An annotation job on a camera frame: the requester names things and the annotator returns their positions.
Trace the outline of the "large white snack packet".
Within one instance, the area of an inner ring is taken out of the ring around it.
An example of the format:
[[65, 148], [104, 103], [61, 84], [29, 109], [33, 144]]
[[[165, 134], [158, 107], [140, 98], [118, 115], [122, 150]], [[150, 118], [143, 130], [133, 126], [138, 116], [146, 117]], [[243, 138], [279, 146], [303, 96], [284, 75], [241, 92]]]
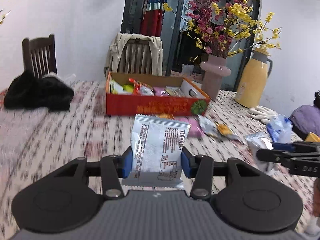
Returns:
[[126, 186], [184, 189], [181, 154], [191, 125], [137, 114], [131, 131], [132, 166]]

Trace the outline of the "green snack packet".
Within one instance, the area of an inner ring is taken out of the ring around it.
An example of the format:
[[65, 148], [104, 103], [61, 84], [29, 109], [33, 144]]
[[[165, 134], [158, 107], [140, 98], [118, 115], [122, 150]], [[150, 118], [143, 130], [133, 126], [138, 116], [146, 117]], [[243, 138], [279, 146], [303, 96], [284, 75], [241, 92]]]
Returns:
[[125, 90], [114, 79], [110, 81], [110, 93], [111, 94], [124, 94]]
[[133, 94], [134, 93], [134, 85], [123, 85], [123, 93], [124, 94]]

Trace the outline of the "red snack bag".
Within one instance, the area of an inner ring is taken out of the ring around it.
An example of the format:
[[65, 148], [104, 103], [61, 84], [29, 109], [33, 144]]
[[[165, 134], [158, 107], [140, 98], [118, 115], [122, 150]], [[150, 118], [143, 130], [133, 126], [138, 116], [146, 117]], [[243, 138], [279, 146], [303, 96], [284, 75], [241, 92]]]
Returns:
[[129, 78], [129, 81], [133, 84], [132, 94], [154, 96], [153, 87], [150, 85], [132, 78]]

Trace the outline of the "pink snack packet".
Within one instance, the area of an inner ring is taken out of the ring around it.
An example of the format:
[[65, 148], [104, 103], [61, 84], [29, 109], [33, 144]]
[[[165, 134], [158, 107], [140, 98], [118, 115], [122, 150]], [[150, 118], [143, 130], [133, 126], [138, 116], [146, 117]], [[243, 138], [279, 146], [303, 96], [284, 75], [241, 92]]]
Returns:
[[154, 96], [170, 96], [165, 87], [154, 87], [153, 92]]

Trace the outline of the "blue plastic bag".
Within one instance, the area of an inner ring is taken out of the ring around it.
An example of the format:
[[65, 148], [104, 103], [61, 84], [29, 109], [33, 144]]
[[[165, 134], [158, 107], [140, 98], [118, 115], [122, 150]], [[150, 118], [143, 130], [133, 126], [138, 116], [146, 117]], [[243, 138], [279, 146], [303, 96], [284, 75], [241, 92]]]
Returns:
[[292, 134], [292, 122], [284, 115], [274, 116], [266, 125], [272, 142], [289, 143]]

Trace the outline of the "yellow mug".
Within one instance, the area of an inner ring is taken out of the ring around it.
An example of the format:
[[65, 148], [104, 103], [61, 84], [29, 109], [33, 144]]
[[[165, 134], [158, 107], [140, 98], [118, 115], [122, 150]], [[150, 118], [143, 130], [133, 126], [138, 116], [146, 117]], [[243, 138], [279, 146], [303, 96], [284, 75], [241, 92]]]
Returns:
[[306, 137], [305, 142], [320, 142], [320, 137], [310, 132]]

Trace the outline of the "person in purple jacket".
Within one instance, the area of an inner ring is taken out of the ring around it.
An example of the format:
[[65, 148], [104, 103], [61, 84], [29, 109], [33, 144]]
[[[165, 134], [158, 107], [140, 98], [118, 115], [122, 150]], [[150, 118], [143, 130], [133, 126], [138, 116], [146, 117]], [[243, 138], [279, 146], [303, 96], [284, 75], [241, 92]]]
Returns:
[[292, 130], [305, 140], [309, 133], [319, 136], [319, 91], [315, 93], [313, 105], [302, 105], [295, 109], [289, 117]]

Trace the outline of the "small orange silver packet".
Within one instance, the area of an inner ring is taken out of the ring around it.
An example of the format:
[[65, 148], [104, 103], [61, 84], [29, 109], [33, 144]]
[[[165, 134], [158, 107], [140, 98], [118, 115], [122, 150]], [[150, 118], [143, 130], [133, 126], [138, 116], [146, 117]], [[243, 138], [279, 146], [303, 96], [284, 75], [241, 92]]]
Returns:
[[240, 137], [235, 134], [227, 125], [219, 124], [209, 120], [207, 117], [198, 115], [199, 126], [207, 136], [214, 137], [219, 140], [240, 141]]

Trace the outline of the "yellow thermos jug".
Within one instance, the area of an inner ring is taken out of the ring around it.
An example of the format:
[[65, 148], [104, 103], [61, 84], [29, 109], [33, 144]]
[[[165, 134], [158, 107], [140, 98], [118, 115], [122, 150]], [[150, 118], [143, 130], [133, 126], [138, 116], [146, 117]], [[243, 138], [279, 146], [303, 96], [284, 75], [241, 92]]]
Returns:
[[253, 55], [245, 65], [236, 91], [235, 101], [246, 108], [259, 105], [260, 98], [272, 72], [273, 62], [269, 53], [261, 48], [255, 48]]

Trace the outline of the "red cardboard snack box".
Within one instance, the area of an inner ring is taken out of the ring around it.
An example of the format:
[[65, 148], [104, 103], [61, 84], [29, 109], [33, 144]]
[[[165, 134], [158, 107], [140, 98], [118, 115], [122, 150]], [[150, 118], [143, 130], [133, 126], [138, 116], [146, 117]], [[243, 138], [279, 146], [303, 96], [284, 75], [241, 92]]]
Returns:
[[[111, 81], [114, 80], [119, 85], [128, 85], [130, 83], [129, 79], [134, 79], [156, 88], [178, 87], [184, 92], [185, 96], [111, 93]], [[174, 116], [192, 116], [205, 114], [210, 103], [210, 97], [184, 77], [109, 72], [106, 79], [105, 101], [107, 115], [172, 114]]]

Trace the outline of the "pink ceramic vase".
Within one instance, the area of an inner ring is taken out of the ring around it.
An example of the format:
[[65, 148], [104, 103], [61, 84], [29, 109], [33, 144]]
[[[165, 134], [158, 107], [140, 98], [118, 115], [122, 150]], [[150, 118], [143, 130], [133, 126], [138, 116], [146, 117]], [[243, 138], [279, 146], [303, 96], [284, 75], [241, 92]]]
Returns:
[[231, 70], [226, 66], [227, 59], [208, 55], [207, 61], [202, 61], [200, 67], [204, 70], [202, 90], [215, 100], [219, 93], [222, 78], [231, 75]]

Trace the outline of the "wooden chair with jacket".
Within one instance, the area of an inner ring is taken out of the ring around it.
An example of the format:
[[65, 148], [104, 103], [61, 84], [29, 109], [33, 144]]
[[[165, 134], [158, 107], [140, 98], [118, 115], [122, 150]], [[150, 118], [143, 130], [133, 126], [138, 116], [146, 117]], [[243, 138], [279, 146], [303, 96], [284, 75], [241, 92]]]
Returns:
[[117, 72], [127, 74], [152, 74], [149, 42], [129, 40], [122, 51]]

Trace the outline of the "black cloth bundle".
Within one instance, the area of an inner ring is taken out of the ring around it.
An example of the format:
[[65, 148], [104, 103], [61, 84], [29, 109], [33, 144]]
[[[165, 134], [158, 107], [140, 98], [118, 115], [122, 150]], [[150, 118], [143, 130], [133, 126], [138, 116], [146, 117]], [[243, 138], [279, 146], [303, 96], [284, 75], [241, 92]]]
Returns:
[[6, 109], [47, 108], [49, 111], [68, 111], [74, 90], [56, 74], [36, 77], [26, 70], [10, 84], [5, 97]]

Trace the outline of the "dark wooden chair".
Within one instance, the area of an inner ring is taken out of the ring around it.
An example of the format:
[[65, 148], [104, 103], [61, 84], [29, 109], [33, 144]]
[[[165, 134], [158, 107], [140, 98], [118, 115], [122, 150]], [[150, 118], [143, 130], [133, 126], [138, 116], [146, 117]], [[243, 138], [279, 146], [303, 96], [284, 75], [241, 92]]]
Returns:
[[36, 77], [43, 77], [54, 72], [57, 74], [55, 57], [55, 36], [38, 37], [22, 41], [22, 55], [24, 70], [28, 70]]

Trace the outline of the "red hanging garment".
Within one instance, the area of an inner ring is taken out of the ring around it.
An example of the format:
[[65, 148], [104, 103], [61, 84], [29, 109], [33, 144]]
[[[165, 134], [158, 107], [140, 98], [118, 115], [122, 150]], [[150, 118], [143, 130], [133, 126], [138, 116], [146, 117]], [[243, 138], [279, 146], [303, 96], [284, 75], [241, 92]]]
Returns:
[[164, 4], [167, 0], [145, 0], [140, 34], [160, 37], [164, 18]]

